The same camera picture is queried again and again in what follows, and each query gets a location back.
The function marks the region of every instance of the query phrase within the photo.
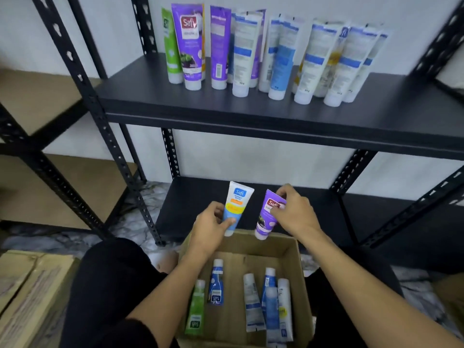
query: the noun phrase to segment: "bare foot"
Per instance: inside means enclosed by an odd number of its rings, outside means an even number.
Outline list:
[[[167,251],[163,258],[155,266],[159,272],[170,274],[179,262],[179,253],[177,251]]]

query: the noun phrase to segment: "leg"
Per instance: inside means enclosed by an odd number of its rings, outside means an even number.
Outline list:
[[[93,246],[72,284],[60,348],[90,347],[166,276],[131,240],[109,239]]]
[[[364,247],[343,248],[343,251],[403,296],[399,281],[383,258]],[[321,269],[306,278],[306,289],[311,311],[317,316],[316,331],[309,347],[335,347],[342,342],[350,347],[367,347]]]

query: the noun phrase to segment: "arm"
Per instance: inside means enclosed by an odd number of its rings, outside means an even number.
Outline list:
[[[226,229],[235,222],[221,223],[224,205],[213,201],[197,216],[190,244],[176,268],[127,316],[145,324],[159,348],[168,348],[187,310],[190,294],[201,269],[221,243]]]
[[[321,265],[338,299],[369,348],[464,347],[443,327],[410,306],[401,296],[359,266],[321,230],[309,203],[289,184],[277,194],[285,209],[271,213]]]

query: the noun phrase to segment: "floor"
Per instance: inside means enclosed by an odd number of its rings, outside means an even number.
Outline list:
[[[143,198],[154,221],[158,218],[168,189],[169,183],[148,182],[142,190]],[[177,249],[179,246],[178,244],[168,244],[163,248],[157,247],[148,232],[141,213],[136,209],[130,197],[126,199],[119,221],[111,228],[111,231],[117,237],[128,238],[136,242],[147,253],[153,264],[162,258],[164,252]],[[56,233],[47,226],[18,225],[10,228],[8,232],[11,236],[3,242],[3,249],[46,251],[83,257],[91,246],[100,242],[100,238],[95,235],[76,232]],[[302,265],[305,276],[309,276],[319,267],[310,255],[302,255]],[[443,305],[432,290],[431,282],[439,279],[442,275],[399,266],[392,266],[392,269],[400,281],[404,297],[409,304],[462,340],[462,335],[445,313]]]

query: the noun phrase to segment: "purple tube held in hand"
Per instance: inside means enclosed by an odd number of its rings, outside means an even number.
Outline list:
[[[263,207],[259,213],[258,224],[256,225],[255,237],[260,240],[265,240],[270,234],[274,226],[277,224],[277,220],[271,215],[270,210],[273,207],[279,209],[285,209],[287,200],[278,196],[276,193],[271,192],[269,189],[266,191],[264,196]]]
[[[231,19],[231,9],[211,6],[211,85],[214,89],[227,87]]]
[[[261,57],[261,46],[263,44],[263,32],[264,32],[264,18],[266,16],[266,10],[258,10],[263,13],[263,19],[261,20],[261,28],[259,29],[258,42],[256,43],[255,60],[253,62],[252,79],[250,81],[250,87],[256,87],[258,84],[259,77],[259,58]]]
[[[201,88],[201,34],[203,32],[202,4],[172,4],[174,28],[181,56],[185,86],[190,90]],[[200,81],[193,86],[187,82]]]

